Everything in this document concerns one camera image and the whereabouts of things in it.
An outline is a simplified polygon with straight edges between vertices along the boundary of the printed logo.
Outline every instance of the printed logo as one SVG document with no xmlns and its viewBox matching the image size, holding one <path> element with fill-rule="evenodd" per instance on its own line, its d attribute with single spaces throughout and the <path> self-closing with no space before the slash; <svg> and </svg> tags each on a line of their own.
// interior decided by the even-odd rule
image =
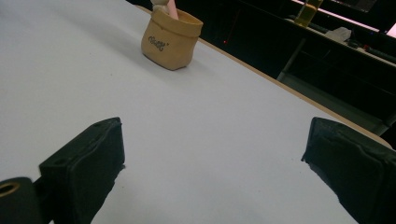
<svg viewBox="0 0 396 224">
<path fill-rule="evenodd" d="M 156 40 L 156 39 L 155 39 L 155 36 L 150 36 L 150 37 L 148 38 L 148 41 L 149 41 L 152 45 L 154 45 L 159 51 L 163 51 L 163 48 L 164 48 L 165 46 L 168 46 L 168 45 L 169 45 L 168 43 L 163 43 L 162 41 Z"/>
</svg>

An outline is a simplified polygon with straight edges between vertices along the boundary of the desk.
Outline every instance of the desk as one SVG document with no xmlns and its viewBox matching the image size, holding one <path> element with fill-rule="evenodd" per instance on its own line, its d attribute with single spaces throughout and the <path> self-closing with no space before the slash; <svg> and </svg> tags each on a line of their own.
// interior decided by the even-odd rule
<svg viewBox="0 0 396 224">
<path fill-rule="evenodd" d="M 299 45 L 277 78 L 378 135 L 395 121 L 396 64 L 291 20 Z"/>
<path fill-rule="evenodd" d="M 199 42 L 168 71 L 144 57 L 149 14 L 123 0 L 0 0 L 0 178 L 120 117 L 126 169 L 93 223 L 356 223 L 301 162 L 336 119 Z"/>
</svg>

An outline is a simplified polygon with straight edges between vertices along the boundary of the paper bag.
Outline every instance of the paper bag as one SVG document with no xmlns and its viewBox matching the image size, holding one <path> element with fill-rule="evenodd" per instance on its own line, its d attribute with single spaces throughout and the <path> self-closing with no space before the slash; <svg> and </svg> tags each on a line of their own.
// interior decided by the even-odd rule
<svg viewBox="0 0 396 224">
<path fill-rule="evenodd" d="M 177 14 L 179 19 L 175 20 L 161 8 L 153 10 L 141 42 L 143 54 L 169 70 L 185 67 L 191 62 L 204 25 L 182 10 L 178 9 Z"/>
</svg>

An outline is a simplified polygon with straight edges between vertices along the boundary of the pink object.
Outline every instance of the pink object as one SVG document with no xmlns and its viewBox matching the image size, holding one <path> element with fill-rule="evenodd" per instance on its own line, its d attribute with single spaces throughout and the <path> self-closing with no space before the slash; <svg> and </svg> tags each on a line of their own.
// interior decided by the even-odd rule
<svg viewBox="0 0 396 224">
<path fill-rule="evenodd" d="M 396 23 L 393 25 L 392 28 L 387 32 L 387 35 L 393 36 L 396 38 Z"/>
<path fill-rule="evenodd" d="M 175 0 L 169 0 L 168 8 L 169 8 L 169 16 L 175 20 L 178 20 Z"/>
</svg>

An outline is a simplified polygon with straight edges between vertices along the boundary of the white table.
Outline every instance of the white table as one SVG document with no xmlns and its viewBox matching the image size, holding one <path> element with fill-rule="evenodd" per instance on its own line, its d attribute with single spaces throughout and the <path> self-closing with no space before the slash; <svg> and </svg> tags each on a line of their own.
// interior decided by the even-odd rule
<svg viewBox="0 0 396 224">
<path fill-rule="evenodd" d="M 0 179 L 36 180 L 120 117 L 126 169 L 93 223 L 356 223 L 300 161 L 311 119 L 334 117 L 201 42 L 161 68 L 148 22 L 123 0 L 0 0 Z"/>
</svg>

